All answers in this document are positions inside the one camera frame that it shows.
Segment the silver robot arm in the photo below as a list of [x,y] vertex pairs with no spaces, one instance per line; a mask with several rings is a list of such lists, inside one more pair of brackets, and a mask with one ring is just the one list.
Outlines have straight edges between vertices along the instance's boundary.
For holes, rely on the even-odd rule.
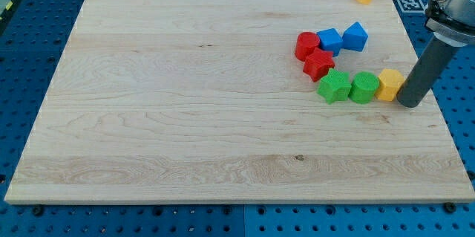
[[429,0],[425,27],[453,47],[474,45],[474,0]]

